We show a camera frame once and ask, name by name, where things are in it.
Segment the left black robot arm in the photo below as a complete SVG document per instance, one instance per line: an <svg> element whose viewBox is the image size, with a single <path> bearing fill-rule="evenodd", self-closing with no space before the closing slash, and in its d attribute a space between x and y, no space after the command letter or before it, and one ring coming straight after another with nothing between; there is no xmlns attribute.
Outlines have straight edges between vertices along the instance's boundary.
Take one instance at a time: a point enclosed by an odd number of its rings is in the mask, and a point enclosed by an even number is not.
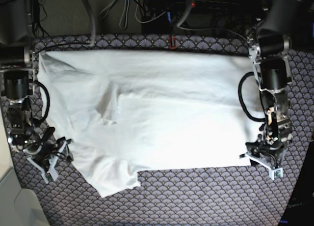
<svg viewBox="0 0 314 226"><path fill-rule="evenodd" d="M238 84L238 98L247 117L262 123L255 142L247 142L246 153L251 164L267 168L272 179L282 177L282 160L292 140L292 123L288 114L286 88L292 82L288 62L290 34L299 15L311 7L314 0L274 0L265 19L247 31L249 59L253 71L246 73ZM263 118L253 117L242 96L245 80L253 76L259 89Z"/></svg>

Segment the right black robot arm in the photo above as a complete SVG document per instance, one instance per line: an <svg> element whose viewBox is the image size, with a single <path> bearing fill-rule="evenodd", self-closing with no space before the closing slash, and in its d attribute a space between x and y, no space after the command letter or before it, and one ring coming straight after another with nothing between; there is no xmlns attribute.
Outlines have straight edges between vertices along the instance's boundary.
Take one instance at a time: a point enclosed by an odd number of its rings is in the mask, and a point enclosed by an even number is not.
<svg viewBox="0 0 314 226"><path fill-rule="evenodd" d="M62 137L54 143L49 142L55 131L53 127L48 127L42 135L35 130L48 117L50 96L41 82L30 78L35 74L31 28L29 0L0 0L0 96L8 101L10 130L7 141L15 152L27 154L27 160L49 183L58 178L55 169L58 160L71 162L73 156L68 148L70 139ZM35 86L43 90L47 100L40 119L32 115L30 97Z"/></svg>

